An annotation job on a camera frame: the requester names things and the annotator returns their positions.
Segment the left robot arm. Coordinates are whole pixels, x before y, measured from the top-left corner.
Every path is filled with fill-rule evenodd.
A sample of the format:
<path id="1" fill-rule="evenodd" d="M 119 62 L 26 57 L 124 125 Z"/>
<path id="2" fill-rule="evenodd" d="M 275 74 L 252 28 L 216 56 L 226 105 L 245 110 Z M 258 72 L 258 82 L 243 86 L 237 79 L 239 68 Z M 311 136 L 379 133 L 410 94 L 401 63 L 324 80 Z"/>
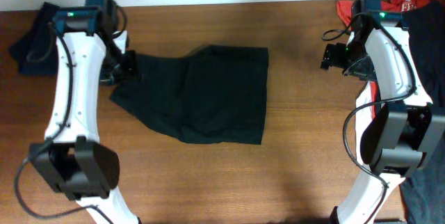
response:
<path id="1" fill-rule="evenodd" d="M 96 223 L 140 222 L 118 187 L 118 155 L 101 144 L 97 128 L 99 86 L 137 74 L 126 25 L 114 0 L 86 0 L 55 13 L 49 23 L 58 54 L 54 106 L 44 142 L 31 144 L 24 160 Z"/>

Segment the dark green shorts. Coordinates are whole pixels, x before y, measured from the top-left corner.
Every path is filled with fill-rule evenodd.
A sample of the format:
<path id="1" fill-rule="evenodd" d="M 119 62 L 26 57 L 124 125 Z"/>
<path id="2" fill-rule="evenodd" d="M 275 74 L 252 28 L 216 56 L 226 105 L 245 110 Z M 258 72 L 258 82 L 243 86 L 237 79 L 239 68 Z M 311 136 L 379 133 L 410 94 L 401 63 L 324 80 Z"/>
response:
<path id="1" fill-rule="evenodd" d="M 261 144 L 269 53 L 208 45 L 181 57 L 137 57 L 140 78 L 110 99 L 149 129 L 183 143 Z"/>

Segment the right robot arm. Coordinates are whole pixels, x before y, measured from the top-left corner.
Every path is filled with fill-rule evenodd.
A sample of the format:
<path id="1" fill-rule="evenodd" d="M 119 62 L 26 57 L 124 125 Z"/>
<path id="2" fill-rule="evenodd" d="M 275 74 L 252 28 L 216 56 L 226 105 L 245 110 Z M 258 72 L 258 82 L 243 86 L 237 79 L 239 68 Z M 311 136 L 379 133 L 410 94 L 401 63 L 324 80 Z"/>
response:
<path id="1" fill-rule="evenodd" d="M 347 154 L 360 169 L 331 223 L 374 223 L 391 192 L 425 168 L 444 135 L 444 6 L 383 10 L 355 0 L 343 30 L 324 32 L 321 68 L 366 82 L 346 117 L 355 126 Z"/>

